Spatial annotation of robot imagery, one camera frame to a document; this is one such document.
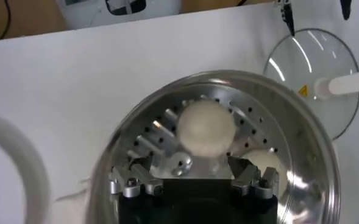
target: glass lid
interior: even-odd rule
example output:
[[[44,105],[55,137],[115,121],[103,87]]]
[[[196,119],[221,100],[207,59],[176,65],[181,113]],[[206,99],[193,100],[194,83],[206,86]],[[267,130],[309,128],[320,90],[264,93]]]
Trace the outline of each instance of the glass lid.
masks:
[[[306,29],[284,38],[271,52],[264,75],[287,86],[306,101],[332,139],[339,138],[354,119],[359,94],[316,97],[318,78],[335,78],[358,71],[347,46],[331,33]]]

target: metal bowl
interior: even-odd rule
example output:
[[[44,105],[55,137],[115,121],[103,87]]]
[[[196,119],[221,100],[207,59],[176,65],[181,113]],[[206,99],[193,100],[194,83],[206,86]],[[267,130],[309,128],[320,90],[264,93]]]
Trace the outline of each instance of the metal bowl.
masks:
[[[213,71],[173,82],[145,98],[122,121],[92,179],[87,223],[116,223],[110,194],[113,165],[154,155],[151,173],[161,178],[231,178],[226,155],[198,158],[176,138],[178,117],[199,99],[226,107],[237,124],[229,155],[252,150],[275,153],[285,166],[279,223],[338,223],[340,180],[330,139],[309,107],[292,91],[260,75]]]

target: yellow warning label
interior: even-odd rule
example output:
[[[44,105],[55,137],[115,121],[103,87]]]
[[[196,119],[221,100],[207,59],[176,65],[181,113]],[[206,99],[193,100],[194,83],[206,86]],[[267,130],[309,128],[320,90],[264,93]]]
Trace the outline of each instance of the yellow warning label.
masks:
[[[299,94],[303,95],[303,96],[308,96],[308,86],[305,85],[303,86],[300,90],[299,90]]]

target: metal rim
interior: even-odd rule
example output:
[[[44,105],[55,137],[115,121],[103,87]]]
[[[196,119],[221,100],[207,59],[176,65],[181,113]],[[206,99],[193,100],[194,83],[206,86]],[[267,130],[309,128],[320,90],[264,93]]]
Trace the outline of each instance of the metal rim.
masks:
[[[177,86],[186,86],[193,82],[202,83],[205,81],[206,77],[208,80],[213,80],[217,75],[226,74],[227,76],[235,76],[240,77],[241,75],[245,75],[247,80],[253,81],[261,81],[262,85],[271,88],[274,91],[278,91],[279,94],[284,97],[289,103],[294,104],[295,109],[301,112],[301,114],[306,118],[309,126],[311,128],[316,129],[315,133],[316,139],[318,139],[318,144],[321,145],[322,149],[329,149],[327,151],[323,151],[321,155],[324,157],[324,160],[329,161],[330,163],[325,163],[326,174],[329,177],[329,185],[326,190],[328,192],[327,195],[324,195],[327,204],[325,206],[325,212],[321,215],[321,220],[324,223],[338,223],[339,220],[339,210],[340,210],[340,178],[339,178],[339,170],[336,163],[336,156],[332,149],[332,143],[327,136],[324,128],[319,122],[318,118],[309,110],[309,107],[305,102],[303,102],[299,96],[292,94],[292,91],[284,87],[283,85],[276,83],[269,78],[262,77],[261,75],[250,74],[248,72],[243,71],[232,71],[232,70],[222,70],[222,71],[210,71],[210,72],[202,72],[195,75],[191,75],[189,77],[184,77],[180,80],[177,80],[173,83],[170,83],[160,90],[154,92],[150,96],[147,96],[144,100],[142,100],[132,111],[121,121],[118,125],[118,128],[115,130],[112,140],[110,141],[108,147],[103,152],[99,162],[97,163],[94,175],[92,177],[92,185],[91,189],[88,193],[88,208],[86,212],[86,221],[87,223],[104,223],[106,220],[113,220],[112,210],[109,210],[107,206],[105,206],[104,198],[102,195],[99,195],[97,192],[108,191],[108,185],[102,182],[102,178],[99,178],[100,173],[108,172],[111,168],[110,165],[110,157],[114,154],[114,150],[111,150],[115,145],[117,139],[121,136],[121,127],[126,123],[126,120],[134,114],[136,111],[143,110],[143,107],[146,107],[146,102],[150,102],[156,100],[160,97],[160,93],[169,88],[174,88]]]

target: black cable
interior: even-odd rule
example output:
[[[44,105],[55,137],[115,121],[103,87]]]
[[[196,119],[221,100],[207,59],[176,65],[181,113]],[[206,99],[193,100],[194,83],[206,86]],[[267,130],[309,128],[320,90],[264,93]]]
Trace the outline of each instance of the black cable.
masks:
[[[237,6],[242,6],[247,0],[241,0]]]
[[[7,9],[7,23],[6,23],[6,27],[3,30],[2,35],[0,36],[0,40],[3,39],[4,36],[6,36],[7,32],[10,29],[10,24],[11,24],[11,10],[10,10],[10,6],[9,6],[9,1],[4,0],[4,4],[6,5],[6,9]]]

